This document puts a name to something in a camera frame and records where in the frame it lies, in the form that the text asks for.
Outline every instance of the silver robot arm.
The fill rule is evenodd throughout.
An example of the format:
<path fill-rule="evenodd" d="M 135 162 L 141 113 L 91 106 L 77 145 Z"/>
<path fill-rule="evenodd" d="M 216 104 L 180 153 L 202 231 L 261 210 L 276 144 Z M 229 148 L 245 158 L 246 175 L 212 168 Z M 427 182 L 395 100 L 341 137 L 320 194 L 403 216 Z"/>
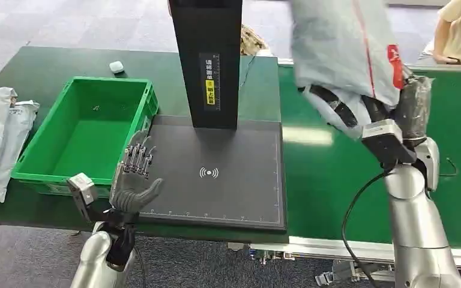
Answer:
<path fill-rule="evenodd" d="M 148 145 L 147 131 L 137 132 L 117 165 L 110 191 L 110 208 L 98 212 L 91 207 L 98 193 L 84 173 L 68 179 L 68 186 L 79 211 L 88 221 L 96 221 L 92 235 L 85 242 L 71 288 L 121 288 L 133 267 L 133 224 L 140 210 L 160 193 L 162 179 L 152 184 L 148 169 L 155 147 Z"/>
<path fill-rule="evenodd" d="M 426 137 L 432 81 L 412 73 L 405 77 L 393 119 L 365 125 L 361 137 L 379 162 L 393 167 L 385 183 L 396 287 L 461 288 L 441 216 L 429 194 L 439 178 L 439 149 Z"/>

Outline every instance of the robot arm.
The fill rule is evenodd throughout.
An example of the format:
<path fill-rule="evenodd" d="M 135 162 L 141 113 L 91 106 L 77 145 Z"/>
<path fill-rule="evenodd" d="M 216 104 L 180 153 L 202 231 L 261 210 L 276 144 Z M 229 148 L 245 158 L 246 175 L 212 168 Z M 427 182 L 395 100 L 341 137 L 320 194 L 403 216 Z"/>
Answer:
<path fill-rule="evenodd" d="M 124 287 L 137 256 L 133 224 L 140 210 L 159 195 L 163 182 L 156 179 L 149 183 L 148 169 L 155 147 L 148 145 L 148 139 L 147 131 L 139 131 L 131 138 L 116 168 L 108 210 L 99 212 L 92 208 L 98 193 L 85 174 L 68 180 L 79 211 L 88 221 L 96 221 L 82 248 L 71 288 Z"/>
<path fill-rule="evenodd" d="M 394 77 L 381 78 L 380 73 L 391 70 L 389 64 L 393 64 L 390 58 L 390 63 L 380 65 L 381 59 L 387 58 L 386 47 L 391 47 L 391 43 L 383 41 L 388 38 L 384 34 L 392 34 L 384 28 L 388 23 L 387 20 L 383 23 L 382 1 L 366 1 L 362 6 L 362 9 L 373 10 L 375 23 L 368 23 L 382 26 L 380 31 L 374 26 L 366 31 L 369 58 L 363 61 L 363 69 L 357 68 L 352 74 L 348 67 L 355 64 L 353 61 L 361 56 L 359 53 L 332 54 L 333 49 L 342 47 L 356 51 L 353 46 L 365 41 L 355 34 L 359 30 L 354 27 L 359 26 L 357 23 L 340 23 L 353 21 L 350 16 L 360 18 L 359 2 L 292 0 L 295 22 L 292 50 L 297 84 L 303 96 L 330 125 L 351 138 L 360 139 L 381 166 L 390 171 L 385 182 L 395 250 L 396 287 L 461 288 L 439 211 L 429 196 L 437 188 L 439 177 L 439 150 L 435 141 L 426 136 L 432 80 L 413 75 L 404 66 L 401 85 L 395 83 Z M 343 19 L 340 15 L 352 6 L 354 11 L 347 11 L 349 17 Z M 367 19 L 359 22 L 366 25 Z M 379 53 L 375 59 L 376 51 L 385 53 Z M 370 74 L 367 84 L 372 89 L 363 89 L 360 81 L 354 81 L 360 79 L 357 77 L 360 73 Z M 378 84 L 373 77 L 383 81 Z M 374 91 L 374 85 L 386 86 Z"/>

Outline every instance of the person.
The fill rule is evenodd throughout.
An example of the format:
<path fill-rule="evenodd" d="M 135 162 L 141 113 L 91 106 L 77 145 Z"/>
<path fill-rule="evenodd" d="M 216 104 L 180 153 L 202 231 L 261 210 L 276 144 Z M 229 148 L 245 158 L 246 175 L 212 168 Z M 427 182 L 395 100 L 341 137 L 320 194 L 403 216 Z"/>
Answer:
<path fill-rule="evenodd" d="M 417 64 L 461 64 L 461 0 L 451 0 L 439 11 L 435 37 Z"/>

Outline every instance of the robot finger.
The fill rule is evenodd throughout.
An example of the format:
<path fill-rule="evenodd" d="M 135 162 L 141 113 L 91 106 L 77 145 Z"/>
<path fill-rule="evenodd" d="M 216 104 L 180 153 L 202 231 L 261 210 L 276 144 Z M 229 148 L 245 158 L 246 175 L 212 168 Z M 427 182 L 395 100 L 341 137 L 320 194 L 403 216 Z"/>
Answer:
<path fill-rule="evenodd" d="M 137 162 L 139 158 L 140 145 L 133 146 L 133 151 L 131 153 L 130 167 L 132 170 L 136 170 Z"/>
<path fill-rule="evenodd" d="M 146 158 L 146 147 L 140 147 L 139 155 L 137 156 L 137 171 L 140 173 Z"/>
<path fill-rule="evenodd" d="M 124 155 L 121 163 L 124 165 L 124 172 L 128 172 L 128 168 L 131 166 L 131 158 L 133 156 L 133 146 L 128 146 L 124 149 Z"/>
<path fill-rule="evenodd" d="M 144 141 L 144 138 L 146 137 L 146 131 L 145 130 L 140 130 L 135 132 L 133 136 L 130 139 L 130 142 L 128 145 L 135 146 L 137 144 L 140 144 Z"/>
<path fill-rule="evenodd" d="M 142 141 L 142 146 L 147 147 L 150 141 L 151 141 L 151 136 L 147 136 L 147 137 L 144 138 L 144 140 Z"/>
<path fill-rule="evenodd" d="M 150 150 L 149 150 L 149 153 L 148 155 L 152 155 L 156 150 L 156 146 L 153 146 Z"/>

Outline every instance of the robotic hand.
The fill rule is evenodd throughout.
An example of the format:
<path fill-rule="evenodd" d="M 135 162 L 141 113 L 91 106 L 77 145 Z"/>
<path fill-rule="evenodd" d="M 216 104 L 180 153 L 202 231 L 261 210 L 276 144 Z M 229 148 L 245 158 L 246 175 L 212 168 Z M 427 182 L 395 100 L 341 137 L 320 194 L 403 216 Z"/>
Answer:
<path fill-rule="evenodd" d="M 143 130 L 133 135 L 117 165 L 110 191 L 110 204 L 116 210 L 137 213 L 160 194 L 163 179 L 149 184 L 148 169 L 156 147 L 149 148 L 147 133 Z"/>
<path fill-rule="evenodd" d="M 93 209 L 98 198 L 94 183 L 80 173 L 68 180 L 79 211 L 88 221 L 96 221 L 91 237 L 80 254 L 80 264 L 71 288 L 124 287 L 135 261 L 135 230 L 139 212 L 161 192 L 162 179 L 150 183 L 148 169 L 155 147 L 150 147 L 147 131 L 138 131 L 125 148 L 117 165 L 110 191 L 111 207 Z"/>

